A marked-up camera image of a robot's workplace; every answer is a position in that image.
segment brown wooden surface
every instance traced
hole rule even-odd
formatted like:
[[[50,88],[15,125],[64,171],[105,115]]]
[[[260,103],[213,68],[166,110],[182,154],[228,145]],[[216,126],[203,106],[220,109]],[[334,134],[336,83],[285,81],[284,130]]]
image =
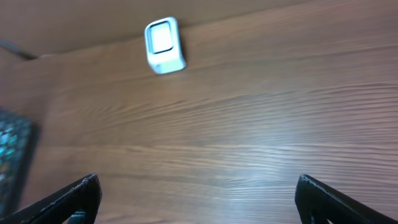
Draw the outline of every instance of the brown wooden surface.
[[[167,16],[190,26],[312,0],[2,0],[0,38],[36,55],[127,40]]]
[[[398,1],[317,1],[2,69],[42,127],[21,206],[90,172],[97,223],[300,223],[301,173],[398,219]]]

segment brown wall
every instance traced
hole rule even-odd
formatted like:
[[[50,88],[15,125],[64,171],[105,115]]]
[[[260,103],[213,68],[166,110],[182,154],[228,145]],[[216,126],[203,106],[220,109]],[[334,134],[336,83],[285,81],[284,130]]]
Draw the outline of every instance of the brown wall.
[[[2,0],[0,39],[40,55],[129,39],[166,16],[189,26],[305,1]]]

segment white device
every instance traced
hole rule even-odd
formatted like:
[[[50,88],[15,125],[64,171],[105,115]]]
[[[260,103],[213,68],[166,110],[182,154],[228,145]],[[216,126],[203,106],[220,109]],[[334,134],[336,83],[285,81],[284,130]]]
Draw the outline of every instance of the white device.
[[[151,22],[144,32],[149,66],[158,74],[185,68],[177,20],[167,17]]]

